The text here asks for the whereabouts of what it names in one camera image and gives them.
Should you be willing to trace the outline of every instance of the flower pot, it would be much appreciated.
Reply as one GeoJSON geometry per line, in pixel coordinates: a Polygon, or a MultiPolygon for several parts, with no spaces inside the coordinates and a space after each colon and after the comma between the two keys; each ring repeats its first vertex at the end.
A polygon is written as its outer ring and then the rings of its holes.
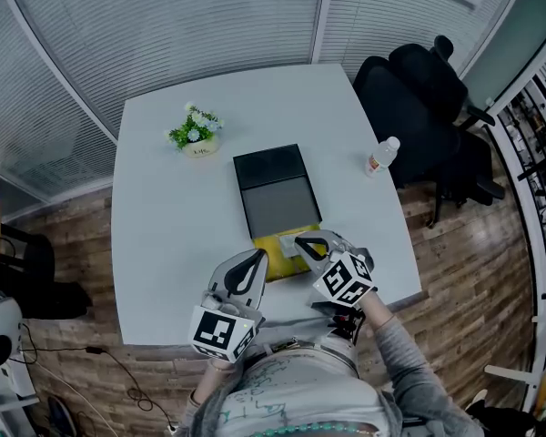
{"type": "Polygon", "coordinates": [[[182,150],[187,156],[196,158],[209,156],[213,152],[217,152],[219,147],[220,140],[217,135],[214,135],[210,139],[188,143],[182,147],[182,150]]]}

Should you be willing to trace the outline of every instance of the window blinds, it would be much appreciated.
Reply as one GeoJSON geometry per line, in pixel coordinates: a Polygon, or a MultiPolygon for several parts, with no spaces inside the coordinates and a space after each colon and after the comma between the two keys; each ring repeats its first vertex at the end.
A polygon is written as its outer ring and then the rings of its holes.
{"type": "Polygon", "coordinates": [[[164,86],[307,63],[318,0],[18,0],[117,134],[124,102],[164,86]]]}
{"type": "Polygon", "coordinates": [[[16,213],[31,206],[37,206],[41,202],[25,193],[22,189],[12,186],[0,179],[0,216],[11,218],[16,213]]]}
{"type": "Polygon", "coordinates": [[[115,153],[0,0],[0,174],[48,200],[109,178],[115,153]]]}
{"type": "Polygon", "coordinates": [[[341,63],[350,78],[368,56],[388,57],[408,43],[431,48],[435,36],[455,46],[450,63],[461,70],[508,0],[483,0],[472,9],[456,0],[330,0],[319,61],[341,63]]]}

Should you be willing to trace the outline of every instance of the black cable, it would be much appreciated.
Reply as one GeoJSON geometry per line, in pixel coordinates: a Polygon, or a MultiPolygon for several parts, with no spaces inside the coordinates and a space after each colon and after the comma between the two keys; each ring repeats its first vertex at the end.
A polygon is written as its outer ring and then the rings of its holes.
{"type": "Polygon", "coordinates": [[[28,326],[26,324],[22,324],[22,325],[26,329],[26,331],[28,332],[28,339],[30,340],[30,344],[33,345],[33,349],[32,350],[21,350],[21,351],[34,351],[35,352],[35,359],[32,362],[13,360],[12,358],[9,358],[9,360],[14,361],[14,362],[20,362],[21,364],[26,364],[26,365],[30,366],[30,365],[32,365],[32,364],[34,364],[35,362],[38,361],[38,348],[35,345],[35,341],[33,340],[33,336],[30,334],[30,329],[28,328],[28,326]]]}
{"type": "Polygon", "coordinates": [[[10,248],[12,248],[12,257],[15,258],[16,257],[16,248],[15,248],[14,243],[8,238],[0,237],[0,239],[2,241],[6,241],[10,245],[10,248]]]}
{"type": "Polygon", "coordinates": [[[354,334],[354,338],[352,339],[352,343],[355,345],[358,343],[358,336],[360,334],[360,330],[362,329],[362,324],[364,323],[364,320],[366,320],[366,314],[362,312],[362,315],[360,317],[360,324],[358,324],[358,328],[356,329],[356,333],[354,334]]]}
{"type": "Polygon", "coordinates": [[[81,430],[81,434],[85,435],[85,428],[83,425],[81,425],[81,416],[85,416],[89,421],[91,421],[91,428],[93,429],[93,437],[97,437],[97,429],[95,427],[95,422],[93,421],[93,418],[91,416],[87,415],[86,412],[78,412],[76,414],[76,423],[79,425],[79,429],[81,430]]]}
{"type": "Polygon", "coordinates": [[[133,374],[129,371],[129,369],[122,364],[113,354],[111,354],[109,351],[102,350],[103,353],[105,353],[107,356],[109,356],[113,361],[117,363],[121,369],[123,369],[126,374],[130,377],[130,379],[133,381],[135,387],[132,387],[131,389],[127,389],[127,396],[136,402],[137,408],[139,408],[143,412],[151,412],[154,409],[154,406],[157,406],[160,411],[164,413],[164,416],[166,416],[167,425],[170,428],[174,428],[172,425],[172,421],[170,421],[170,417],[167,415],[167,412],[162,408],[159,404],[157,404],[155,401],[153,401],[151,398],[149,398],[149,395],[145,393],[141,387],[139,386],[139,383],[137,383],[136,378],[133,376],[133,374]],[[145,408],[143,406],[143,403],[149,403],[149,409],[145,408]]]}
{"type": "Polygon", "coordinates": [[[134,375],[129,371],[129,369],[120,361],[118,360],[113,354],[111,354],[109,351],[104,350],[103,348],[95,347],[95,346],[86,346],[83,348],[37,348],[35,345],[35,342],[33,341],[33,337],[30,334],[30,329],[26,324],[22,324],[26,330],[28,331],[28,339],[30,340],[30,344],[33,346],[31,350],[21,350],[21,351],[33,351],[35,353],[35,358],[32,362],[27,361],[18,361],[13,360],[10,358],[10,361],[14,362],[21,362],[23,364],[32,365],[35,364],[38,361],[38,352],[39,351],[85,351],[90,354],[106,354],[108,355],[113,361],[117,363],[121,369],[123,369],[126,374],[129,376],[129,378],[133,381],[135,387],[132,387],[130,389],[127,389],[127,397],[130,400],[133,400],[136,402],[137,408],[139,408],[143,412],[151,412],[155,406],[158,407],[160,411],[164,413],[164,416],[166,416],[167,425],[171,429],[175,429],[175,427],[172,425],[172,421],[170,421],[170,417],[167,415],[167,412],[162,408],[159,404],[157,404],[155,401],[153,401],[151,398],[149,398],[149,395],[145,393],[141,387],[139,386],[139,383],[137,382],[134,375]]]}

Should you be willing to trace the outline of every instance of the wrist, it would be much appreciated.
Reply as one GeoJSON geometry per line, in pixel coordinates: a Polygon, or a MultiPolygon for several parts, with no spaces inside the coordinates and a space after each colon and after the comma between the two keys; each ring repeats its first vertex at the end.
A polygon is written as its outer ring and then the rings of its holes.
{"type": "Polygon", "coordinates": [[[220,372],[229,372],[235,369],[235,364],[228,361],[219,360],[217,358],[212,358],[208,364],[217,371],[220,372]]]}
{"type": "Polygon", "coordinates": [[[358,306],[364,309],[366,306],[371,306],[377,302],[380,302],[380,297],[375,290],[371,290],[358,301],[358,306]]]}

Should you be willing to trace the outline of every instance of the black office chair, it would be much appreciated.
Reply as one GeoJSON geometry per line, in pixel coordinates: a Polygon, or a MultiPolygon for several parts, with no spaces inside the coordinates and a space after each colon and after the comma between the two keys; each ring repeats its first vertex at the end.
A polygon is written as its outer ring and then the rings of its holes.
{"type": "Polygon", "coordinates": [[[429,52],[408,44],[394,50],[389,61],[371,56],[354,81],[378,140],[400,139],[399,156],[389,168],[397,188],[418,181],[437,184],[430,228],[439,220],[443,198],[458,207],[467,198],[489,206],[505,194],[492,179],[489,145],[466,131],[478,119],[493,125],[493,118],[467,103],[468,90],[447,63],[450,47],[429,52]],[[471,117],[453,126],[464,108],[471,117]]]}
{"type": "Polygon", "coordinates": [[[443,60],[447,65],[449,64],[449,57],[453,55],[453,43],[445,36],[435,37],[435,43],[430,49],[430,52],[438,56],[443,60]]]}
{"type": "Polygon", "coordinates": [[[0,290],[16,300],[25,319],[75,319],[87,314],[93,304],[81,286],[55,281],[55,253],[47,237],[5,224],[1,232],[0,239],[13,255],[0,254],[0,290]],[[17,245],[25,247],[22,258],[15,256],[17,245]]]}

